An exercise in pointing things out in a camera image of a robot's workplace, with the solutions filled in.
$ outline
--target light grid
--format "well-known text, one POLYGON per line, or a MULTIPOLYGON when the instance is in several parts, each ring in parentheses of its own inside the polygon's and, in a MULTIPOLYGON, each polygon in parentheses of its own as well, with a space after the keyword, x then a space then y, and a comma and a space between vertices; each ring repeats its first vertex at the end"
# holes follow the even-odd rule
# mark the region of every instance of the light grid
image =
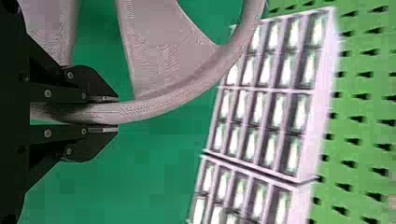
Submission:
POLYGON ((187 223, 305 223, 312 186, 286 184, 203 155, 187 223))
POLYGON ((294 183, 316 177, 339 41, 334 8, 262 20, 219 85, 205 152, 294 183))

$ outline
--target green perforated board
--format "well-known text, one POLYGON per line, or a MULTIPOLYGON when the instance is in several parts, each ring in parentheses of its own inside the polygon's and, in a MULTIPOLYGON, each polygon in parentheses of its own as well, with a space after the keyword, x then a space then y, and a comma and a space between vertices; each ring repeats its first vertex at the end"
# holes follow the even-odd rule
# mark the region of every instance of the green perforated board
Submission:
POLYGON ((310 223, 396 223, 388 202, 388 196, 396 193, 389 174, 396 165, 395 3, 288 0, 270 4, 270 17, 336 6, 338 29, 344 37, 310 223))

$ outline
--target green background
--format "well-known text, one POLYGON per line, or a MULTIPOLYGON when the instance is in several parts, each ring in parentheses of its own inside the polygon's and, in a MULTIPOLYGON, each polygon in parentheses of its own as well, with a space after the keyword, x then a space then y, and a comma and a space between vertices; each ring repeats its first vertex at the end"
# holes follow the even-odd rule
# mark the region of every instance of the green background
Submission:
MULTIPOLYGON (((192 20, 218 44, 229 39, 228 26, 238 22, 242 0, 180 0, 192 20)), ((340 98, 332 102, 336 118, 329 121, 324 154, 320 166, 324 183, 317 183, 313 205, 315 223, 364 223, 362 217, 390 223, 387 200, 377 202, 366 192, 387 196, 396 193, 389 177, 372 168, 394 170, 396 155, 375 144, 395 144, 395 128, 378 122, 394 119, 396 105, 382 99, 395 94, 396 81, 396 1, 392 0, 273 0, 269 17, 323 6, 337 6, 340 32, 346 37, 336 91, 340 98), (387 11, 370 13, 375 7, 387 11), (342 15, 358 11, 356 17, 342 15), (378 35, 367 30, 384 27, 378 35), (367 49, 379 49, 375 56, 362 55, 367 49), (358 73, 373 72, 373 77, 358 73), (354 94, 370 93, 369 100, 354 94), (364 116, 365 122, 350 119, 364 116), (359 138, 358 146, 346 138, 359 138), (342 160, 355 161, 348 168, 342 160), (335 184, 353 186, 351 192, 335 184), (332 209, 345 207, 346 216, 332 209)), ((78 42, 73 58, 76 64, 95 68, 119 94, 131 99, 128 67, 124 58, 117 11, 113 1, 81 1, 78 42)), ((61 163, 27 194, 20 223, 183 223, 190 207, 199 155, 205 146, 216 88, 166 115, 125 124, 120 133, 93 161, 61 163)))

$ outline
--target black metal bracket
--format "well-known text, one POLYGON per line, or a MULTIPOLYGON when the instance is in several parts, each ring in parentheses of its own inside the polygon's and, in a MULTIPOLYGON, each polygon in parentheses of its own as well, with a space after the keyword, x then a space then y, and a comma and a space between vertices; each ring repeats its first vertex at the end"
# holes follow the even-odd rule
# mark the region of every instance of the black metal bracket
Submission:
POLYGON ((30 103, 109 103, 119 96, 92 68, 60 66, 26 33, 17 0, 0 1, 0 224, 16 224, 24 196, 58 162, 95 158, 118 126, 30 125, 30 103))

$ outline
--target screw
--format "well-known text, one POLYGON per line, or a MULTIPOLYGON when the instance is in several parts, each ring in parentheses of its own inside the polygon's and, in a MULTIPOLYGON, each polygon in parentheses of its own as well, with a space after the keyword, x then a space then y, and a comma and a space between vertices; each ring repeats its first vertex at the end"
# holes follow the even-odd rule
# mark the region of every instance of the screw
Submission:
POLYGON ((44 136, 46 138, 49 138, 52 136, 52 131, 50 129, 47 129, 46 131, 44 131, 44 136))
POLYGON ((73 79, 73 78, 74 78, 74 74, 73 74, 72 72, 68 72, 68 73, 67 73, 67 77, 68 77, 69 79, 73 79))
POLYGON ((50 90, 45 90, 45 91, 44 91, 44 95, 45 95, 47 98, 50 98, 50 97, 52 96, 52 91, 50 91, 50 90))
POLYGON ((66 150, 66 155, 70 156, 70 155, 72 154, 72 152, 73 152, 73 149, 68 148, 68 149, 66 150))

